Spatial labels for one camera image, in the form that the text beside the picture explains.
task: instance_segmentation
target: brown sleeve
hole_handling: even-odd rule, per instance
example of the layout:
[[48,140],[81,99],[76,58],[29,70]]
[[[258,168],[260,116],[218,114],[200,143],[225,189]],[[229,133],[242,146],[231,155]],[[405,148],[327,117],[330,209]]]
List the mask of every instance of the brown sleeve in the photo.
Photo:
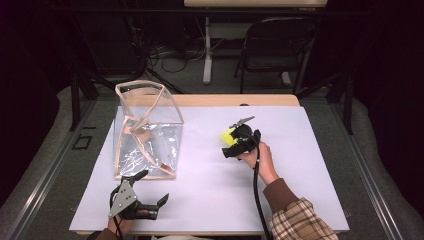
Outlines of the brown sleeve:
[[115,233],[111,232],[109,229],[103,229],[103,232],[97,236],[96,240],[117,240]]
[[280,210],[287,210],[290,203],[299,200],[282,178],[268,184],[264,189],[264,195],[271,207],[272,214]]

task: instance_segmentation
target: cable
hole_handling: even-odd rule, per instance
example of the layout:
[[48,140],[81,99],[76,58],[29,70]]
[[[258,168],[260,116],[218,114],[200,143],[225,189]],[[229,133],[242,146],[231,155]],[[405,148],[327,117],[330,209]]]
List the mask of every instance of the cable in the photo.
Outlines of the cable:
[[259,200],[259,193],[258,193],[258,176],[259,176],[259,162],[260,162],[259,159],[261,158],[261,152],[259,150],[259,143],[252,136],[250,136],[248,134],[242,134],[242,135],[245,135],[245,136],[249,137],[250,139],[252,139],[255,142],[255,145],[256,145],[257,155],[256,155],[255,168],[254,168],[254,171],[253,171],[253,194],[255,196],[256,207],[258,209],[259,218],[261,219],[262,228],[264,229],[266,239],[272,240],[272,237],[269,234],[268,226],[267,226],[266,221],[265,221],[264,213],[262,211],[261,201]]

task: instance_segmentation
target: black chair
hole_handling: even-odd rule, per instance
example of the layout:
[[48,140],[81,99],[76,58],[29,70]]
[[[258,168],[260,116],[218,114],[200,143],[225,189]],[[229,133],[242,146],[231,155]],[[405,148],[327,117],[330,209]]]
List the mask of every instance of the black chair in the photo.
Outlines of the black chair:
[[312,45],[317,29],[318,22],[311,18],[272,17],[254,23],[246,33],[234,74],[237,77],[241,68],[240,93],[247,71],[277,72],[280,77],[283,72],[297,72],[295,94],[300,88],[308,46]]

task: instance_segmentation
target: transparent container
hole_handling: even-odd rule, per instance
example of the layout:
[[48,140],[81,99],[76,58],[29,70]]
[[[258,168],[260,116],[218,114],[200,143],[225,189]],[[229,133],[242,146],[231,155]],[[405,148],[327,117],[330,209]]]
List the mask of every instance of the transparent container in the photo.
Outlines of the transparent container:
[[144,179],[174,178],[184,124],[172,94],[146,80],[118,84],[114,125],[115,177],[149,170]]

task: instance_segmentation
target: yellow object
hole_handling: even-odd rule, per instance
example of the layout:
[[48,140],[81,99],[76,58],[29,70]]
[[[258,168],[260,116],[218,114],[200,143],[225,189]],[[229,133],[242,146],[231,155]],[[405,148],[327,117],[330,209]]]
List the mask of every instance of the yellow object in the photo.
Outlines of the yellow object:
[[229,146],[233,146],[237,143],[237,140],[234,139],[230,134],[234,131],[235,128],[229,128],[221,133],[221,139],[227,143]]

